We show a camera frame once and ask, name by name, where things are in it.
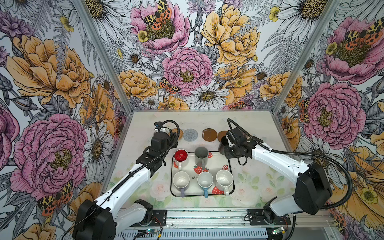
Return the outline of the black mug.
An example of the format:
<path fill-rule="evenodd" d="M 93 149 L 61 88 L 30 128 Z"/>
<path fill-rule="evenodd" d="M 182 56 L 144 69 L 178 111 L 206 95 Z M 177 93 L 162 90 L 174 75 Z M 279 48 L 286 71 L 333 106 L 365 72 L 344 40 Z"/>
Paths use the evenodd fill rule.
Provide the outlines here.
<path fill-rule="evenodd" d="M 228 141 L 226 139 L 222 140 L 220 142 L 220 145 L 219 145 L 219 148 L 218 148 L 218 151 L 221 155 L 225 156 L 226 153 L 225 153 L 225 149 L 226 149 L 226 146 L 228 146 Z"/>

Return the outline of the plain round wooden coaster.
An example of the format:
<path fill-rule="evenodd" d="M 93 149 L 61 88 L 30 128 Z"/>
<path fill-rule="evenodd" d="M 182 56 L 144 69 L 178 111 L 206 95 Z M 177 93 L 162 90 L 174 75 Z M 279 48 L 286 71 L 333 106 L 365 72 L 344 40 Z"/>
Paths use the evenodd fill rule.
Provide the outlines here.
<path fill-rule="evenodd" d="M 220 131 L 220 132 L 218 133 L 217 139 L 218 139 L 218 141 L 219 141 L 220 143 L 222 142 L 222 138 L 224 138 L 224 137 L 226 136 L 227 132 L 228 132 L 228 131 Z"/>

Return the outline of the red interior mug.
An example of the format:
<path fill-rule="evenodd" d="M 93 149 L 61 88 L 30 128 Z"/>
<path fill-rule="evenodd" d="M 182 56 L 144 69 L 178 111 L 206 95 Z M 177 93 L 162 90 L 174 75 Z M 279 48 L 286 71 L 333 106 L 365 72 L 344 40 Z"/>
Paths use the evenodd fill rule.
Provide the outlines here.
<path fill-rule="evenodd" d="M 174 167 L 181 171 L 187 164 L 188 164 L 188 157 L 189 154 L 186 150 L 179 149 L 176 150 L 174 153 L 174 160 L 173 160 L 173 165 Z"/>

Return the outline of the scratched dark wooden coaster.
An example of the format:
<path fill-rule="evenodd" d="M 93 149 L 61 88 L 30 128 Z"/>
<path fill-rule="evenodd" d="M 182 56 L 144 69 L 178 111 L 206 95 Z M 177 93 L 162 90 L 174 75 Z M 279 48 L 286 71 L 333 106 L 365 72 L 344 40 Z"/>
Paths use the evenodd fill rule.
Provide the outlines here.
<path fill-rule="evenodd" d="M 217 139 L 218 133 L 212 128 L 207 128 L 202 131 L 202 138 L 206 142 L 213 142 Z"/>

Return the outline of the woven rattan coaster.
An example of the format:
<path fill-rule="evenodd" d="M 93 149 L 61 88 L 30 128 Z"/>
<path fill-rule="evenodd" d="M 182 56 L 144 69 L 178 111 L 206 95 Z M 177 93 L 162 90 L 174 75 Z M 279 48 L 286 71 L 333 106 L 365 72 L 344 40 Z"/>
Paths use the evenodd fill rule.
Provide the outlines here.
<path fill-rule="evenodd" d="M 183 131 L 182 130 L 179 130 L 178 131 L 178 129 L 177 128 L 174 128 L 174 129 L 172 129 L 172 133 L 173 133 L 173 135 L 174 136 L 178 136 L 178 140 L 181 140 L 182 138 L 183 138 Z"/>

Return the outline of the white mug purple handle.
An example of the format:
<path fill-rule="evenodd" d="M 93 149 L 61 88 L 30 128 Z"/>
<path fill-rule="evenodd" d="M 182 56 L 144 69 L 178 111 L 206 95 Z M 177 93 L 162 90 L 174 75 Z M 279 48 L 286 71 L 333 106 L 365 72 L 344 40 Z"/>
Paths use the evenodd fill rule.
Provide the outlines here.
<path fill-rule="evenodd" d="M 185 197 L 185 191 L 190 183 L 190 176 L 184 171 L 177 172 L 173 177 L 173 184 L 181 192 L 181 197 Z"/>

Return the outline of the grey mug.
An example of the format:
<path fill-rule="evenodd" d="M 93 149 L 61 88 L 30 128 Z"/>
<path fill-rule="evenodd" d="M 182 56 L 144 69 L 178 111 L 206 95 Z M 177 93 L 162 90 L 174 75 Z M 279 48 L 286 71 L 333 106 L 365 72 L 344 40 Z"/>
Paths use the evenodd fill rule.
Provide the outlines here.
<path fill-rule="evenodd" d="M 203 170 L 206 169 L 207 162 L 209 158 L 209 151 L 205 147 L 198 147 L 195 150 L 195 163 L 198 167 L 201 167 Z"/>

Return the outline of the grey braided coaster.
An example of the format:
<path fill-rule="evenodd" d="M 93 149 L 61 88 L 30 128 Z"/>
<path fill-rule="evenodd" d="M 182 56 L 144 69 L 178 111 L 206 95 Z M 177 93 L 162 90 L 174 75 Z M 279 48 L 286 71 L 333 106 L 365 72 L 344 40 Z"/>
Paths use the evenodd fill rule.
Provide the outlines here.
<path fill-rule="evenodd" d="M 184 131 L 183 138 L 187 142 L 193 142 L 198 138 L 198 132 L 195 129 L 187 129 Z"/>

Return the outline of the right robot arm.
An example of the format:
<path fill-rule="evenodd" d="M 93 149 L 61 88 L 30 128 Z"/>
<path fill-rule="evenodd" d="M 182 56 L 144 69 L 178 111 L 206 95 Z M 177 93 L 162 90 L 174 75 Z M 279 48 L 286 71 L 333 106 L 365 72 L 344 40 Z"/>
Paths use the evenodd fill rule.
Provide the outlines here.
<path fill-rule="evenodd" d="M 332 189 L 325 170 L 318 164 L 307 164 L 278 153 L 261 139 L 246 137 L 239 129 L 227 131 L 228 159 L 246 158 L 262 162 L 279 172 L 295 185 L 293 194 L 285 194 L 268 201 L 263 207 L 264 221 L 274 224 L 278 218 L 293 213 L 315 215 L 331 198 Z"/>

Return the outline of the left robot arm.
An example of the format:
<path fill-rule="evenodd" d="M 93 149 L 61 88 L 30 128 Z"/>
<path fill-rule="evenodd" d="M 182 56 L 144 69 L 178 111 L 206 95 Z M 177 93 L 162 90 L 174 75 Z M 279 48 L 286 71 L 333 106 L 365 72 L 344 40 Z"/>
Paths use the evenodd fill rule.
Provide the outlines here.
<path fill-rule="evenodd" d="M 180 132 L 155 132 L 151 145 L 138 157 L 129 173 L 96 200 L 85 200 L 78 209 L 72 236 L 75 240 L 113 240 L 127 225 L 142 222 L 148 209 L 140 202 L 128 210 L 122 206 L 163 165 L 168 152 L 176 148 Z"/>

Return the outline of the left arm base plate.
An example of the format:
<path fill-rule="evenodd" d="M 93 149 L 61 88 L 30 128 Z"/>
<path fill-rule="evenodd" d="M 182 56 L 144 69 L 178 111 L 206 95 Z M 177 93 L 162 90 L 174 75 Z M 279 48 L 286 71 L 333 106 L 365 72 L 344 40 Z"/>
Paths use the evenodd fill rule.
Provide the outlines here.
<path fill-rule="evenodd" d="M 144 219 L 132 227 L 165 227 L 167 222 L 167 210 L 147 211 Z"/>

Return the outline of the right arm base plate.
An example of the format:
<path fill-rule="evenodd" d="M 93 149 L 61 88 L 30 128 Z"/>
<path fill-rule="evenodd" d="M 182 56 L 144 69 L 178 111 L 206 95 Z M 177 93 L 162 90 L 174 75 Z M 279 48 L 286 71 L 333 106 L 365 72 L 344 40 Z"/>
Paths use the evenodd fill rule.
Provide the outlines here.
<path fill-rule="evenodd" d="M 251 226 L 263 226 L 263 225 L 291 225 L 291 219 L 289 215 L 279 217 L 270 210 L 264 209 L 248 209 L 247 210 L 248 221 Z"/>

